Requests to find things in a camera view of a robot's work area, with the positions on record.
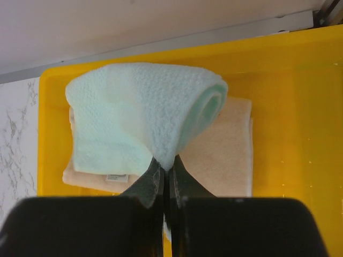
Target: white wall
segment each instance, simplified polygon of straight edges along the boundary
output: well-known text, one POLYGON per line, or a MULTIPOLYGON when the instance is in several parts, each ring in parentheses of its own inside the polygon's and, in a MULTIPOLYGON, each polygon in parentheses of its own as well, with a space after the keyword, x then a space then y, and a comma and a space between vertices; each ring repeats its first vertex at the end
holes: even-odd
POLYGON ((0 74, 318 9, 323 0, 1 0, 0 74))

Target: white marble surface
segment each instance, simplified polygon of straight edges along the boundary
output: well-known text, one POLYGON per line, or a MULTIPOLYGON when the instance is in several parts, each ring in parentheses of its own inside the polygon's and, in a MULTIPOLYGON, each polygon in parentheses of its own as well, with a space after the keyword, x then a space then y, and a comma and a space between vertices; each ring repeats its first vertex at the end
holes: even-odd
POLYGON ((0 84, 0 227, 16 202, 37 194, 38 84, 0 84))

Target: textured towel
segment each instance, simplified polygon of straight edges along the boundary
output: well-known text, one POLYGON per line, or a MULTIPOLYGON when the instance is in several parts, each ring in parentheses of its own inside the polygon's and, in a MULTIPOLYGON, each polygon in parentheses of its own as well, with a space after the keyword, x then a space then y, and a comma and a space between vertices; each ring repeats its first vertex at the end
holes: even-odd
MULTIPOLYGON (((219 117, 210 128, 181 152, 186 169, 216 196, 251 196, 252 122, 251 101, 228 97, 219 117)), ((70 112, 73 129, 73 113, 70 112)), ((105 175, 77 172, 71 163, 63 173, 69 185, 122 193, 138 176, 127 183, 106 181, 105 175)))
MULTIPOLYGON (((74 134, 75 119, 72 108, 69 109, 69 122, 71 126, 71 132, 74 134)), ((106 178, 107 175, 78 172, 74 169, 73 162, 70 160, 68 166, 63 172, 62 180, 64 183, 72 186, 81 186, 113 193, 122 193, 134 182, 136 182, 139 177, 137 175, 128 175, 127 182, 109 181, 106 178)))
POLYGON ((154 156, 169 170, 214 122, 227 90, 206 69, 150 63, 107 65, 72 80, 74 169, 141 176, 154 156))

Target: yellow tray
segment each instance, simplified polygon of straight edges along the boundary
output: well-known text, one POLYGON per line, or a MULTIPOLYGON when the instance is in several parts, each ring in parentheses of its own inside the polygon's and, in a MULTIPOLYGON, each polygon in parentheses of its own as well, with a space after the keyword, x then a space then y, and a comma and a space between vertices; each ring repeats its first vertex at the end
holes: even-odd
POLYGON ((343 256, 343 25, 47 70, 39 90, 39 195, 111 195, 62 182, 72 151, 64 91, 87 71, 124 62, 204 67, 223 76, 229 95, 251 99, 253 195, 304 202, 330 255, 343 256))

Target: towel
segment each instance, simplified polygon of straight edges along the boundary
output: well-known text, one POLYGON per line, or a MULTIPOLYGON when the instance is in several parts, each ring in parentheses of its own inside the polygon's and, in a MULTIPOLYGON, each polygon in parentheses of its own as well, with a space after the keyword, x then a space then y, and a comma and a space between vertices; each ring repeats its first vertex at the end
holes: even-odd
MULTIPOLYGON (((71 132, 74 135, 75 118, 73 109, 69 108, 69 122, 71 132)), ((71 186, 81 186, 91 189, 103 190, 112 193, 123 193, 139 178, 137 175, 127 175, 127 181, 115 181, 107 178, 107 175, 97 175, 91 173, 79 172, 74 169, 72 160, 63 172, 62 180, 65 184, 71 186)))
MULTIPOLYGON (((251 101, 228 97, 210 128, 180 153, 188 172, 216 196, 252 194, 252 119, 251 101)), ((73 112, 70 110, 73 130, 73 112)), ((128 182, 106 181, 106 175, 76 171, 70 162, 63 173, 66 184, 122 193, 139 177, 128 182)))
POLYGON ((218 116, 228 86, 198 67, 126 63, 72 80, 76 171, 141 176, 152 157, 169 170, 177 153, 218 116))

